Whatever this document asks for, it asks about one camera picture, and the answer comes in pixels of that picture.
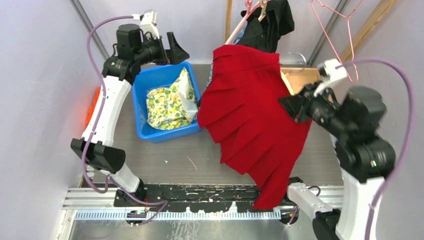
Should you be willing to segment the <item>lemon print skirt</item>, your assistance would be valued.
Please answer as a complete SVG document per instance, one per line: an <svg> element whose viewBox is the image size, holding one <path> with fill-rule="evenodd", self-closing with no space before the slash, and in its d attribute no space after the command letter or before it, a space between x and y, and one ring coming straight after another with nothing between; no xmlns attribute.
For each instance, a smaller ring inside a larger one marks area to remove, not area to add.
<svg viewBox="0 0 424 240"><path fill-rule="evenodd" d="M146 121L154 129L168 131L192 124L197 119L198 107L187 68L169 87L148 91L146 108Z"/></svg>

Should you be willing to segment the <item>red pleated skirt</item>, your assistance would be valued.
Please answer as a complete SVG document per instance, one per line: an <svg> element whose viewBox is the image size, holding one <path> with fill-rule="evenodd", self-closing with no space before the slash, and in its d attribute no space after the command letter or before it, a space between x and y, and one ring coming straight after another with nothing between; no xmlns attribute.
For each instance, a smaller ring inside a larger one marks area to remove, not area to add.
<svg viewBox="0 0 424 240"><path fill-rule="evenodd" d="M220 145L221 163L253 179L257 210L282 201L311 127L296 123L279 103L289 95L277 53L234 44L214 50L197 122Z"/></svg>

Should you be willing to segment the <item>pink wire hanger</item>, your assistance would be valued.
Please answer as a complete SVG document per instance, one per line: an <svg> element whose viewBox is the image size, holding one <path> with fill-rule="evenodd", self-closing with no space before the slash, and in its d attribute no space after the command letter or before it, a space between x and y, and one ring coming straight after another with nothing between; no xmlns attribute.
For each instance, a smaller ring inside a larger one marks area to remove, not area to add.
<svg viewBox="0 0 424 240"><path fill-rule="evenodd" d="M355 47L351 27L351 19L358 10L362 0L339 0L335 6L330 6L328 0L312 0L311 8L322 29L322 35L318 42L318 49L313 53L311 59L315 60L324 46L326 40L335 58L344 63L355 59ZM326 24L323 24L317 9L323 8L331 12L331 16Z"/></svg>

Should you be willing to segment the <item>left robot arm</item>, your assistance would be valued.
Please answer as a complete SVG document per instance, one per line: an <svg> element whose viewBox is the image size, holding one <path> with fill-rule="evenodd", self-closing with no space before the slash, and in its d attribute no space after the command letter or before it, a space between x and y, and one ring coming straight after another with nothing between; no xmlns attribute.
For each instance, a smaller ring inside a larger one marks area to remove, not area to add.
<svg viewBox="0 0 424 240"><path fill-rule="evenodd" d="M141 67L146 64L177 65L190 55L182 49L172 31L166 34L169 48L154 27L122 24L116 31L112 55L99 71L100 88L91 117L79 139L70 147L81 160L83 177L89 181L87 167L102 172L126 194L133 206L146 200L143 181L126 164L126 152L115 148L114 134L123 103L129 94Z"/></svg>

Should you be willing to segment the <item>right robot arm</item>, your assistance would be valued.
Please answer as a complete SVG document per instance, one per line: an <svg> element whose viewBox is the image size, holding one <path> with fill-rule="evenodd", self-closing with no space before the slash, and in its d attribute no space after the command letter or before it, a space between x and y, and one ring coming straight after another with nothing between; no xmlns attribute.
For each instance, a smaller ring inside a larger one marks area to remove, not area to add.
<svg viewBox="0 0 424 240"><path fill-rule="evenodd" d="M334 138L334 151L343 179L343 202L337 209L325 203L296 177L277 192L283 205L296 204L309 217L318 240L362 240L369 203L394 170L396 152L377 134L386 112L381 94L369 87L350 88L342 103L327 88L307 84L279 103L296 123L312 120Z"/></svg>

